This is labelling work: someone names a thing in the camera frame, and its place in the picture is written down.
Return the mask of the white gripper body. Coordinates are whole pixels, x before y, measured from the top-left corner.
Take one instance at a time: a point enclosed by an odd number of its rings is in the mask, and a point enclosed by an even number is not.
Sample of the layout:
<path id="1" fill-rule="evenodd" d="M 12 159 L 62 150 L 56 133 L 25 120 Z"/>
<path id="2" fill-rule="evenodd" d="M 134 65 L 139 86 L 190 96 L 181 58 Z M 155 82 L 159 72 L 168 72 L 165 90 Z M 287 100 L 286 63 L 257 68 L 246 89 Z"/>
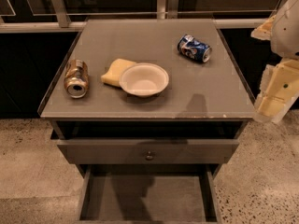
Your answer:
<path id="1" fill-rule="evenodd" d="M 288 0 L 276 14 L 271 50 L 282 58 L 299 58 L 299 0 Z"/>

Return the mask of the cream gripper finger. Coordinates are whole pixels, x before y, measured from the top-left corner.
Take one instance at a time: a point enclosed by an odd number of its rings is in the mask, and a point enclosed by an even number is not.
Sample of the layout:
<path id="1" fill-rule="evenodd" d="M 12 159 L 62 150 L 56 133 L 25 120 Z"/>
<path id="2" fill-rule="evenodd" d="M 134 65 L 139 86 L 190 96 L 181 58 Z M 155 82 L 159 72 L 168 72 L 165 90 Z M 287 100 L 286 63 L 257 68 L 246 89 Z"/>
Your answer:
<path id="1" fill-rule="evenodd" d="M 279 123 L 299 98 L 299 61 L 282 59 L 263 70 L 253 118 L 259 122 Z"/>
<path id="2" fill-rule="evenodd" d="M 259 40 L 270 40 L 275 17 L 276 16 L 271 16 L 263 24 L 255 28 L 251 32 L 251 36 Z"/>

